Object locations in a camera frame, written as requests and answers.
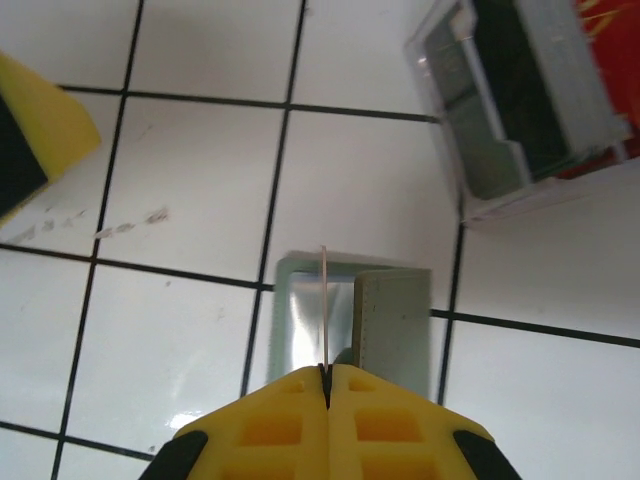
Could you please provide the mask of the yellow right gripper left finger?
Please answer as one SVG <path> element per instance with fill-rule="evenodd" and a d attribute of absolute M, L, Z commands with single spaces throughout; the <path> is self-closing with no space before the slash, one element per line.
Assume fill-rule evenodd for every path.
<path fill-rule="evenodd" d="M 298 369 L 181 427 L 142 480 L 329 480 L 329 375 Z"/>

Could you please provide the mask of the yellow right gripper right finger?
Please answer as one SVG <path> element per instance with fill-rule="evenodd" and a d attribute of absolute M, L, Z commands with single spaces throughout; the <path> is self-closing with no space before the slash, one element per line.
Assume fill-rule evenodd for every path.
<path fill-rule="evenodd" d="M 480 424 L 350 365 L 332 367 L 329 480 L 520 480 Z"/>

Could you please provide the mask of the green card holder wallet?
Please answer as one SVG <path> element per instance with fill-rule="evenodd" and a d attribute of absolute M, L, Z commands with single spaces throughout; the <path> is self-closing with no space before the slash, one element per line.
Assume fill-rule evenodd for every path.
<path fill-rule="evenodd" d="M 367 257 L 328 262 L 329 364 L 351 364 L 430 394 L 431 272 Z M 323 365 L 320 254 L 276 266 L 267 379 Z"/>

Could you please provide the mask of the grey credit card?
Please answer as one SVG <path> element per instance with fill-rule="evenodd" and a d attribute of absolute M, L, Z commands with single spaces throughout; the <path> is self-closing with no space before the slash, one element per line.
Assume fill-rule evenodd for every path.
<path fill-rule="evenodd" d="M 489 200 L 520 189 L 516 156 L 494 135 L 461 41 L 448 19 L 431 30 L 424 47 L 471 194 Z"/>

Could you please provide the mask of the dark brown credit card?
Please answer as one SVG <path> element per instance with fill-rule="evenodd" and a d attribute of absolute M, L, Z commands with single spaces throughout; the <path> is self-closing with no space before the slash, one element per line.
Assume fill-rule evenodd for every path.
<path fill-rule="evenodd" d="M 471 0 L 473 34 L 507 138 L 521 145 L 534 179 L 551 176 L 569 149 L 514 0 Z"/>

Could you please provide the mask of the clear acrylic card box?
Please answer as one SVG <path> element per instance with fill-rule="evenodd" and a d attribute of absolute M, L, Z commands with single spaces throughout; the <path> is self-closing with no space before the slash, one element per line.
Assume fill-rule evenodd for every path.
<path fill-rule="evenodd" d="M 640 167 L 640 157 L 631 159 L 625 151 L 623 141 L 630 134 L 629 127 L 613 109 L 574 1 L 514 3 L 569 149 L 565 162 L 551 176 L 534 179 L 523 148 L 507 138 L 474 43 L 477 16 L 471 0 L 435 0 L 406 44 L 418 89 L 442 127 L 445 169 L 454 200 L 461 205 L 462 219 L 467 224 L 584 195 L 596 191 L 602 182 L 621 178 L 631 168 Z M 471 194 L 445 119 L 424 47 L 425 38 L 443 19 L 450 21 L 454 35 L 461 41 L 494 135 L 505 141 L 516 156 L 522 186 L 498 198 L 481 200 Z"/>

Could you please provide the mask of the red credit card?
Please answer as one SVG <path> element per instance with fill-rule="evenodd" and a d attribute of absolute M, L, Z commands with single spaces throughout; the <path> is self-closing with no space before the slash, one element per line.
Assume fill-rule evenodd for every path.
<path fill-rule="evenodd" d="M 630 134 L 623 141 L 640 157 L 640 0 L 573 0 L 615 113 Z"/>

